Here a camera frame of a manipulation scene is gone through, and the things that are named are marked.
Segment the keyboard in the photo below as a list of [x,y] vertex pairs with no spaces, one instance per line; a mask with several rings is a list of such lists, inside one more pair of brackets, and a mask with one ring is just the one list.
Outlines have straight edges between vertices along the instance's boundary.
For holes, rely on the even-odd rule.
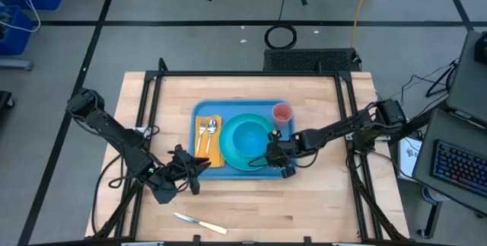
[[451,143],[434,141],[431,176],[487,196],[487,156]]

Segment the pink cup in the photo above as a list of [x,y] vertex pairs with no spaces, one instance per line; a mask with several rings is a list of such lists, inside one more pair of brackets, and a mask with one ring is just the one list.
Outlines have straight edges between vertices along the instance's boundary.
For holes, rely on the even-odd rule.
[[274,105],[272,109],[272,116],[274,118],[274,125],[276,127],[284,127],[292,118],[291,105],[286,103],[280,103]]

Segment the floor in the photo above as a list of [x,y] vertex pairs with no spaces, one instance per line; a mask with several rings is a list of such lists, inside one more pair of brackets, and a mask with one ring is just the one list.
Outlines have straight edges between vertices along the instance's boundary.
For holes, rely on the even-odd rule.
[[[284,3],[283,21],[309,21],[296,27],[295,48],[348,47],[358,0],[308,2]],[[0,70],[0,89],[13,92],[17,101],[0,130],[2,244],[19,242],[49,157],[55,161],[57,155],[30,243],[84,236],[106,143],[63,118],[75,87],[98,90],[113,113],[124,72],[156,69],[159,57],[172,70],[261,70],[263,35],[278,18],[281,3],[63,0],[57,11],[41,11],[42,28],[30,38],[25,53],[14,57],[32,60],[34,70]],[[427,75],[456,59],[467,29],[487,30],[486,8],[487,0],[365,0],[361,20],[366,22],[358,29],[356,49],[380,96],[393,96],[411,75]],[[191,21],[235,22],[219,26]],[[290,37],[277,30],[271,41],[279,45]],[[403,108],[408,117],[434,100],[424,97],[428,87],[422,82],[406,91]],[[419,185],[398,184],[410,236],[423,241],[415,230],[425,227],[430,206],[422,200]],[[430,242],[487,245],[486,228],[487,220],[447,202]]]

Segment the yellow napkin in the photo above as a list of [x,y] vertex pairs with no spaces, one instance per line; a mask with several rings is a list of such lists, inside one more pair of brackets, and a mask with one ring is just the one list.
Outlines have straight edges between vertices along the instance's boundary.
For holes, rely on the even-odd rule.
[[[206,146],[208,145],[208,138],[209,138],[209,131],[208,131],[208,123],[210,119],[215,119],[217,124],[216,132],[212,135],[212,140],[210,142],[210,148],[208,154],[206,154]],[[199,150],[196,151],[196,147],[198,146],[199,140],[199,124],[202,120],[205,120],[206,123],[206,131],[202,134],[201,143],[199,144]],[[218,115],[214,116],[207,116],[207,117],[199,117],[196,116],[195,120],[195,157],[196,158],[209,158],[210,168],[216,167],[223,167],[225,165],[225,159],[220,153],[220,147],[218,146],[218,139],[220,138],[220,131],[222,128],[222,121],[221,117]]]

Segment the blue tray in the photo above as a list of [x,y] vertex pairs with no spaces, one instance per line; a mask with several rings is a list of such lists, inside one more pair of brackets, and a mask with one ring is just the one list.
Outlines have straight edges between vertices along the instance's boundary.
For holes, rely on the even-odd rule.
[[[195,119],[196,116],[221,116],[223,125],[230,118],[241,113],[256,113],[272,123],[272,108],[274,105],[286,102],[284,100],[205,100],[199,102],[191,115],[191,131],[189,133],[189,153],[194,154],[195,148]],[[289,139],[294,132],[294,117],[288,125],[280,128],[282,140]],[[282,178],[281,170],[264,167],[255,171],[242,171],[225,162],[224,167],[208,168],[200,176],[202,179],[279,179]]]

